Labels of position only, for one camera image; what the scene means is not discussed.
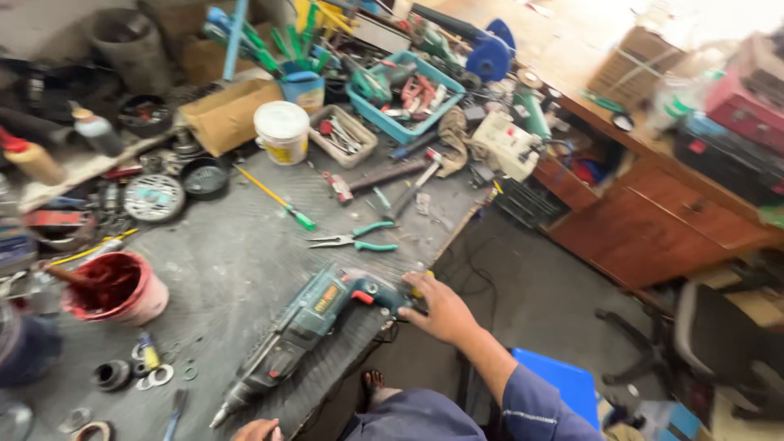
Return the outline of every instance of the blue blower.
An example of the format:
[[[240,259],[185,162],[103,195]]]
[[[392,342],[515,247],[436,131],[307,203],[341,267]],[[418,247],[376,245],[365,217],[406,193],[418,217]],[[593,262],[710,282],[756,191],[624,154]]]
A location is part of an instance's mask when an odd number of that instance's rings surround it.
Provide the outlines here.
[[[503,20],[496,18],[483,31],[419,3],[414,4],[411,12],[470,42],[474,50],[468,56],[466,70],[478,75],[482,82],[499,81],[511,69],[517,50],[512,31]]]

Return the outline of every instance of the human hand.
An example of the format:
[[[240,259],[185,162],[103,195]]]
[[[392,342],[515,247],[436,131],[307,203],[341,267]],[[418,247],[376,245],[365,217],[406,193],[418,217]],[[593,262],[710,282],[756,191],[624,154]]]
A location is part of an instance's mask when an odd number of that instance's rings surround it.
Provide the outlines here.
[[[270,441],[283,441],[283,434],[281,428],[278,427],[277,418],[272,421],[251,421],[237,430],[231,441],[264,441],[270,432],[272,432]]]
[[[425,316],[411,308],[399,308],[397,313],[403,319],[414,323],[438,340],[455,346],[480,329],[463,299],[432,275],[407,272],[403,275],[403,280],[422,292],[428,309],[428,315]]]

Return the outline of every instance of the white plastic bucket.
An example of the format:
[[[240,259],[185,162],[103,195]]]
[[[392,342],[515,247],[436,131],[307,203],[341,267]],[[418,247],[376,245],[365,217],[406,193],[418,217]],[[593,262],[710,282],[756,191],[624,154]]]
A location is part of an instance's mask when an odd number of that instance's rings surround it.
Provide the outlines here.
[[[256,143],[267,150],[272,162],[293,166],[307,156],[310,118],[300,106],[288,101],[263,104],[253,115]]]

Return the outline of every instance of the office chair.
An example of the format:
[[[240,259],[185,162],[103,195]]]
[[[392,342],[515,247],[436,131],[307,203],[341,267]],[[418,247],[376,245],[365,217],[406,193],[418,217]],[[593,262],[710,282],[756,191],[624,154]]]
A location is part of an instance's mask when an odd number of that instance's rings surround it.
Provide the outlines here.
[[[626,371],[602,375],[605,384],[626,385],[654,372],[672,394],[673,372],[685,363],[695,376],[729,387],[733,416],[784,421],[784,333],[759,327],[722,293],[694,282],[681,289],[672,326],[647,312],[654,319],[650,340],[614,312],[596,310],[642,353]]]

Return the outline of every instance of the gray workbench surface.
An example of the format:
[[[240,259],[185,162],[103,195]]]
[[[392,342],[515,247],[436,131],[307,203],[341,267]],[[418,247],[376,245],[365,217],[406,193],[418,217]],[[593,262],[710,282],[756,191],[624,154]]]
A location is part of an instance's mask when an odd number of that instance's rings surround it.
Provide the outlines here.
[[[377,307],[352,302],[337,331],[307,356],[292,378],[261,399],[258,406],[230,417],[213,431],[208,424],[222,403],[226,386],[270,320],[330,261],[369,270],[391,282],[399,282],[400,276],[417,268],[419,262],[431,264],[452,230],[482,198],[482,191],[468,185],[466,170],[448,179],[434,178],[424,188],[432,196],[430,216],[418,214],[410,206],[399,228],[373,232],[365,238],[375,243],[399,242],[397,251],[358,252],[352,246],[307,249],[308,238],[343,234],[377,221],[363,199],[380,206],[370,193],[340,207],[328,197],[317,170],[352,180],[388,166],[386,153],[386,148],[377,147],[355,170],[342,170],[323,152],[312,150],[309,156],[316,169],[305,162],[276,166],[263,152],[247,160],[244,167],[316,221],[316,231],[306,231],[233,170],[229,194],[221,200],[191,203],[179,220],[132,236],[128,250],[148,259],[169,287],[168,307],[146,329],[160,353],[179,344],[181,352],[172,363],[174,378],[144,392],[133,386],[116,393],[98,392],[90,384],[91,372],[112,359],[130,360],[139,330],[113,323],[83,323],[61,313],[58,319],[64,346],[59,362],[40,381],[3,392],[33,408],[30,439],[65,439],[57,425],[77,407],[92,409],[94,421],[112,423],[117,440],[162,439],[178,388],[187,388],[189,396],[175,439],[229,439],[237,428],[257,417],[280,418],[281,428],[290,438],[368,347],[387,318]],[[405,187],[405,182],[399,181],[383,186],[383,190],[394,200]],[[194,360],[191,365],[188,359]],[[192,381],[183,379],[187,366],[198,369]]]

